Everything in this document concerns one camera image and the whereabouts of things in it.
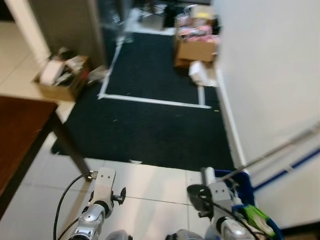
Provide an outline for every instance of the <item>white baseboard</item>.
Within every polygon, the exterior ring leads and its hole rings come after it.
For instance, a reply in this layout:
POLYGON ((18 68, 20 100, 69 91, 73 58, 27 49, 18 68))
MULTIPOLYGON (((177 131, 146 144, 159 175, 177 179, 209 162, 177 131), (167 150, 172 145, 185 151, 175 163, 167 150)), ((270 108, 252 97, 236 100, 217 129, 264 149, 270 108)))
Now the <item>white baseboard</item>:
POLYGON ((245 165, 246 160, 240 143, 240 138, 237 131, 234 115, 232 113, 230 101, 228 98, 224 77, 218 64, 215 66, 215 74, 217 80, 216 90, 221 107, 223 123, 229 142, 229 147, 231 150, 233 163, 234 166, 238 168, 239 166, 245 165))

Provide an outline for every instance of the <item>metal pole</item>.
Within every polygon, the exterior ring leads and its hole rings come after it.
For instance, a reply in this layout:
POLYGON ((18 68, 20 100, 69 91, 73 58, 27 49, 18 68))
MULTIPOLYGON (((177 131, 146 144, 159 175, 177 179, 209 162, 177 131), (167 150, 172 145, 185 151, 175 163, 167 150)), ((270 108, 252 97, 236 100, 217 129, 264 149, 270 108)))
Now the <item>metal pole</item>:
POLYGON ((271 151, 268 151, 267 153, 265 153, 264 155, 256 158, 255 160, 251 161, 250 163, 248 163, 247 165, 242 165, 240 167, 238 167, 236 170, 234 170, 233 172, 223 176, 220 178, 221 181, 227 180, 229 178, 232 178, 234 175, 242 172, 244 169, 247 169, 257 163, 262 162, 263 160, 266 160, 267 158, 271 157, 272 155, 286 149, 289 146, 294 146, 297 143, 302 142, 303 140, 310 138, 312 136, 314 136, 315 134, 319 133, 319 129, 320 129, 320 123, 318 122, 315 126, 313 126, 312 128, 302 132, 301 134, 297 135, 296 137, 292 138, 291 140, 287 141, 286 143, 274 148, 271 151))

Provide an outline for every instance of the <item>white tape line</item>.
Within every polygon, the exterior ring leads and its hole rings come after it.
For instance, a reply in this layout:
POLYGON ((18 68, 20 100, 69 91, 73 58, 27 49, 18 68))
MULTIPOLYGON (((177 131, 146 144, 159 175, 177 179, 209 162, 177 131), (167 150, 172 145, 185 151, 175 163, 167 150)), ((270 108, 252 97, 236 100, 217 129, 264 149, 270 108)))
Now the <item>white tape line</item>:
POLYGON ((198 86, 198 99, 199 105, 206 105, 205 88, 203 86, 198 86))
POLYGON ((114 66, 116 64, 116 60, 117 60, 118 55, 120 53, 122 44, 123 44, 123 40, 121 40, 121 42, 119 42, 118 45, 115 48, 115 53, 114 53, 114 56, 113 56, 113 59, 112 59, 112 63, 110 65, 108 73, 105 75, 105 77, 103 79, 103 83, 102 83, 102 86, 101 86, 101 89, 100 89, 100 93, 98 95, 99 96, 98 99, 101 99, 101 97, 100 97, 101 94, 105 94, 106 93, 106 90, 107 90, 107 87, 108 87, 108 84, 109 84, 110 75, 111 75, 111 73, 112 73, 112 71, 114 69, 114 66))
POLYGON ((211 109, 211 106, 206 106, 206 105, 183 103, 183 102, 177 102, 177 101, 156 100, 156 99, 142 98, 142 97, 135 97, 135 96, 122 96, 122 95, 114 95, 114 94, 100 94, 100 96, 101 98, 105 98, 105 99, 117 99, 117 100, 125 100, 125 101, 140 102, 140 103, 163 104, 163 105, 198 108, 198 109, 211 109))

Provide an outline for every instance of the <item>white tile floor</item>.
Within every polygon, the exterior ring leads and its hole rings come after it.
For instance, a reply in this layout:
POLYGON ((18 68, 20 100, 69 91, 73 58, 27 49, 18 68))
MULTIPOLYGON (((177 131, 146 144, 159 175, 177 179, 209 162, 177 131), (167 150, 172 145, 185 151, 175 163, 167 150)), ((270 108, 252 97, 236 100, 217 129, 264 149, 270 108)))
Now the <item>white tile floor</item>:
MULTIPOLYGON (((17 26, 0 22, 0 94, 41 99, 31 83, 38 71, 17 26)), ((62 120, 67 119, 73 106, 72 102, 59 102, 62 120)), ((69 157, 50 153, 54 141, 55 136, 50 134, 0 221, 1 239, 52 239, 61 194, 80 174, 69 157)), ((86 159, 86 162, 93 170, 102 166, 114 168, 114 192, 120 193, 123 187, 127 190, 127 199, 122 206, 115 206, 99 239, 120 229, 136 240, 164 240, 167 234, 179 229, 210 236, 206 233, 209 220, 199 219, 187 200, 186 187, 200 179, 198 173, 98 159, 86 159)), ((60 211, 58 235, 79 216, 92 188, 93 184, 84 181, 72 187, 60 211)))

